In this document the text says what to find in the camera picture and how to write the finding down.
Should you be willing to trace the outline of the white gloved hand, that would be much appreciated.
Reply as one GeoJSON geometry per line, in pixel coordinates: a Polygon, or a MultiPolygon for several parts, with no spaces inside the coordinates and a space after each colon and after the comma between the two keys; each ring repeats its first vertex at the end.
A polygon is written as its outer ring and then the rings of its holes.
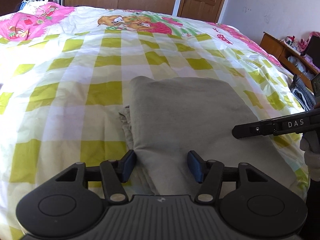
{"type": "Polygon", "coordinates": [[[310,142],[306,138],[301,139],[300,149],[304,151],[304,161],[308,167],[310,178],[319,182],[319,153],[312,151],[310,142]]]}

